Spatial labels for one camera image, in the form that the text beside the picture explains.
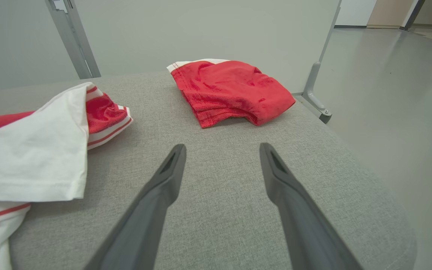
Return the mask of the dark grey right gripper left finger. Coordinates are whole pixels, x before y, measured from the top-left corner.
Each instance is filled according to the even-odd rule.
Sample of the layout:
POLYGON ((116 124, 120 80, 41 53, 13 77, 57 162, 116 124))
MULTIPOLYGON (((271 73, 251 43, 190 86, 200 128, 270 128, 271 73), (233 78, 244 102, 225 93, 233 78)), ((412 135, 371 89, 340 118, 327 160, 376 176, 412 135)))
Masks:
POLYGON ((108 234, 86 270, 152 270, 168 208, 179 196, 186 147, 170 150, 108 234))

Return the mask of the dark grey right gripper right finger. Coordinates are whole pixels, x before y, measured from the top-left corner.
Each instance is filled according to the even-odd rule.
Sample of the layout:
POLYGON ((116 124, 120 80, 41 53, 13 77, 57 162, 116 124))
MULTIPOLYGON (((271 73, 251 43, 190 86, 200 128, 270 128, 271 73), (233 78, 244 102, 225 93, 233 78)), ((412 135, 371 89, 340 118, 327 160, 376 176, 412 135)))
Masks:
POLYGON ((277 208, 294 270, 361 270, 362 266, 269 143, 259 146, 266 193, 277 208))

